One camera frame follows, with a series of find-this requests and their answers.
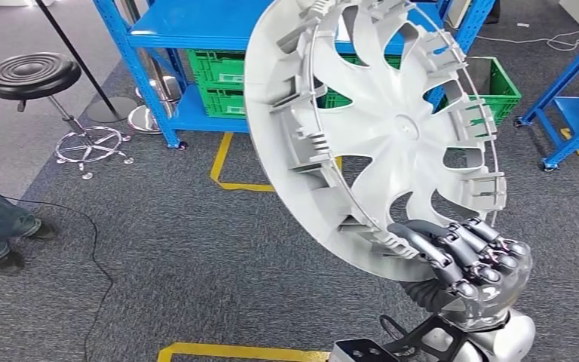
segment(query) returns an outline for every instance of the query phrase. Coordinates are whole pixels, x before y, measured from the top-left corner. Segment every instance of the carpet floor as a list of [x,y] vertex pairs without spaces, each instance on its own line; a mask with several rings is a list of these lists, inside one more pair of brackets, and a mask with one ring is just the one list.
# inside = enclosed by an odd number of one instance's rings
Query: carpet floor
[[[502,23],[482,35],[539,38],[579,29],[555,1],[507,3]],[[517,304],[538,328],[527,361],[579,361],[579,158],[544,173],[537,164],[550,146],[541,129],[517,130],[511,120],[575,53],[491,41],[477,41],[470,52],[498,57],[523,93],[500,129],[509,198],[498,227],[530,243],[535,256],[533,278]],[[114,95],[130,95],[132,87],[123,66],[105,83]],[[579,94],[579,78],[570,91]],[[220,133],[180,137],[190,149],[166,149],[160,137],[135,135],[124,149],[136,162],[93,164],[89,181],[51,159],[24,196],[83,211],[99,226],[96,256],[115,284],[90,336],[91,360],[154,361],[172,342],[326,351],[337,339],[385,341],[377,321],[382,313],[410,329],[425,319],[397,283],[320,247],[275,194],[218,187],[208,174]],[[265,181],[247,135],[234,137],[222,178]],[[90,258],[93,229],[67,210],[28,206],[61,233],[51,242],[15,243],[28,266],[18,278],[0,277],[0,361],[80,361],[108,287]]]

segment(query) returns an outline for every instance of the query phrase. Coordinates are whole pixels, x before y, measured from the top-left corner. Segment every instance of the black stool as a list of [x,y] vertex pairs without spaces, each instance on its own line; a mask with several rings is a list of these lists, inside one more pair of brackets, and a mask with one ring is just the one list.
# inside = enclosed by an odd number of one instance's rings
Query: black stool
[[47,97],[72,129],[54,149],[57,163],[76,163],[83,173],[81,177],[91,179],[92,173],[85,171],[86,163],[111,155],[123,156],[125,164],[132,164],[134,160],[118,149],[130,136],[109,127],[82,127],[54,98],[54,94],[71,87],[79,77],[81,68],[62,54],[35,53],[7,58],[0,62],[0,98],[18,100],[17,110],[23,112],[27,100]]

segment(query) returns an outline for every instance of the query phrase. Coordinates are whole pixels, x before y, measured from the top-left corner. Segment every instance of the stool seat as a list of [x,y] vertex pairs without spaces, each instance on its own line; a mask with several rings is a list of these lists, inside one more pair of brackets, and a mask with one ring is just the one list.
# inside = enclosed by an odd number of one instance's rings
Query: stool seat
[[0,62],[0,98],[35,100],[71,87],[81,77],[81,68],[65,55],[34,53]]

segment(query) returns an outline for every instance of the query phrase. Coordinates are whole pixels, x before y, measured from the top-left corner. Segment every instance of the white cable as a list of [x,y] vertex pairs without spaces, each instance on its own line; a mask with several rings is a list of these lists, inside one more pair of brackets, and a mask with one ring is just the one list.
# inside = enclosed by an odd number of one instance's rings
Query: white cable
[[[456,28],[453,27],[452,24],[449,24],[449,23],[447,23],[447,24],[449,25],[450,28],[456,30]],[[545,41],[545,43],[547,44],[548,47],[550,47],[556,51],[573,51],[576,48],[578,48],[579,39],[576,39],[573,44],[568,43],[566,41],[560,41],[557,39],[560,38],[561,36],[570,36],[570,35],[576,35],[576,34],[579,34],[579,31],[567,32],[564,34],[558,34],[558,35],[553,36],[552,38],[539,38],[539,39],[529,39],[529,40],[511,40],[511,39],[501,39],[501,38],[487,38],[485,36],[477,36],[477,38],[482,39],[482,40],[489,40],[489,41],[502,41],[504,43],[512,43],[512,44],[527,44],[527,43],[538,43],[541,41]],[[554,46],[553,44],[565,45],[565,46],[568,46],[570,48],[558,48],[558,47]]]

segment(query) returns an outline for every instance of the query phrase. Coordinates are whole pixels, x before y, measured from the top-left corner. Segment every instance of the shelf rack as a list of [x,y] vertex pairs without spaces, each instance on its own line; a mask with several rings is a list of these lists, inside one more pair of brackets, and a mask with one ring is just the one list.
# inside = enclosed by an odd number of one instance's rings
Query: shelf rack
[[[443,19],[452,0],[419,2],[422,9],[435,24],[443,27]],[[176,49],[207,49],[244,51],[256,21],[272,0],[148,0],[149,9],[130,26],[116,7],[114,0],[93,0],[110,36],[121,54],[130,74],[159,128],[163,131],[168,147],[180,147],[177,130],[206,130],[223,132],[247,132],[247,123],[238,118],[212,118],[205,114],[199,90],[185,79],[182,62]],[[474,0],[463,23],[455,33],[456,41],[465,53],[476,38],[481,25],[492,8],[494,0]],[[433,31],[416,11],[409,19]],[[145,49],[165,69],[179,80],[182,98],[176,111],[167,117],[158,96],[149,86],[149,77],[137,56],[137,49]],[[167,49],[168,60],[158,56],[156,48]],[[349,41],[338,41],[340,53],[353,53]],[[386,54],[401,54],[403,41],[394,37],[387,46]],[[438,104],[443,97],[440,88],[432,90],[428,100]]]
[[[547,91],[529,108],[527,113],[519,117],[514,124],[516,127],[531,125],[536,118],[545,133],[554,145],[554,151],[546,158],[542,159],[545,171],[552,171],[558,167],[558,163],[579,149],[579,97],[558,97],[579,73],[579,54],[567,66],[565,71],[547,88]],[[568,130],[566,140],[563,140],[556,129],[551,124],[545,114],[548,106],[554,106],[560,112]]]

